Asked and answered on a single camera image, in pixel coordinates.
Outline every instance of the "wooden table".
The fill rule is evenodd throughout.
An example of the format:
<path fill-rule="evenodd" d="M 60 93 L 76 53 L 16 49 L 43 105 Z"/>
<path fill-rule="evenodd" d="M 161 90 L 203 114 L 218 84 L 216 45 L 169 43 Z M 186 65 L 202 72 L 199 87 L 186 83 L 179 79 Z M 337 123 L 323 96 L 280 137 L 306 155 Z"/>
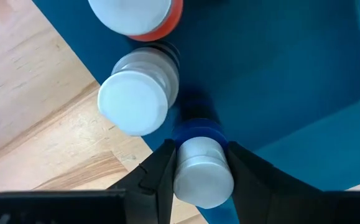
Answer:
<path fill-rule="evenodd" d="M 0 191 L 105 189 L 151 153 L 98 113 L 98 88 L 33 3 L 0 0 Z M 206 223 L 175 199 L 179 222 Z"/>

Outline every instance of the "wooden surface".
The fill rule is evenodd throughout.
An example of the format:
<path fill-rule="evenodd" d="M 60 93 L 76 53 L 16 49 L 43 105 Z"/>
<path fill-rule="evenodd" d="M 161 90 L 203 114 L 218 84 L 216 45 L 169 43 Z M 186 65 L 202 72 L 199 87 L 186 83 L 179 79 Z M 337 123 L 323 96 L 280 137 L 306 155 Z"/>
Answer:
<path fill-rule="evenodd" d="M 151 154 L 98 113 L 98 88 L 30 0 L 0 0 L 0 191 L 105 189 Z M 174 200 L 180 222 L 206 223 Z"/>

